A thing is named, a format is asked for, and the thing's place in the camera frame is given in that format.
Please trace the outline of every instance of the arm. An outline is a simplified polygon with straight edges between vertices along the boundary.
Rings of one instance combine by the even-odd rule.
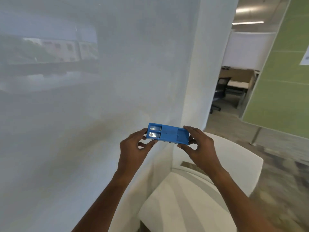
[[[142,129],[120,143],[120,158],[114,177],[72,232],[108,231],[124,191],[157,142],[157,140],[152,140],[148,144],[139,142],[141,139],[146,139],[144,136],[146,132],[147,128]]]
[[[187,145],[179,144],[193,162],[213,181],[221,193],[232,218],[240,232],[273,232],[277,231],[257,210],[253,202],[242,192],[221,166],[214,148],[214,141],[201,130],[184,126],[189,131],[189,144],[197,144],[193,150]]]

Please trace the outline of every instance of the person's left hand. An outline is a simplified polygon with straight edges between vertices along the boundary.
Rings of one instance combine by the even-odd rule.
[[[130,134],[130,136],[120,143],[117,175],[131,180],[145,160],[148,152],[157,143],[157,140],[152,140],[148,144],[139,142],[141,139],[146,139],[144,136],[145,133],[147,133],[147,128]]]

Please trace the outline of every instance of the floor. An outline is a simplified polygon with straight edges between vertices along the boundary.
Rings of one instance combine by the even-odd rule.
[[[239,97],[214,102],[222,108],[209,115],[205,131],[229,139],[264,159],[258,185],[250,198],[273,225],[286,232],[309,231],[309,141],[262,129],[238,119]]]

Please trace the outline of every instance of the green wall panel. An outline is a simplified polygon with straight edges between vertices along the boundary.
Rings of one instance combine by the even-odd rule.
[[[309,139],[309,0],[291,0],[243,121]]]

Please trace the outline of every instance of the human hand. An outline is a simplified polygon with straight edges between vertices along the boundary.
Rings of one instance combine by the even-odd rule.
[[[214,140],[197,128],[184,126],[191,134],[189,137],[189,145],[197,144],[197,149],[193,150],[188,145],[178,144],[191,160],[202,169],[210,178],[215,176],[223,169],[214,148]]]
[[[144,136],[145,133],[147,133],[147,128],[130,134],[130,136],[120,143],[120,158],[118,169],[115,173],[118,177],[120,176],[131,181],[145,160],[148,152],[157,143],[157,140],[152,140],[148,144],[139,142],[141,139],[146,139]]]

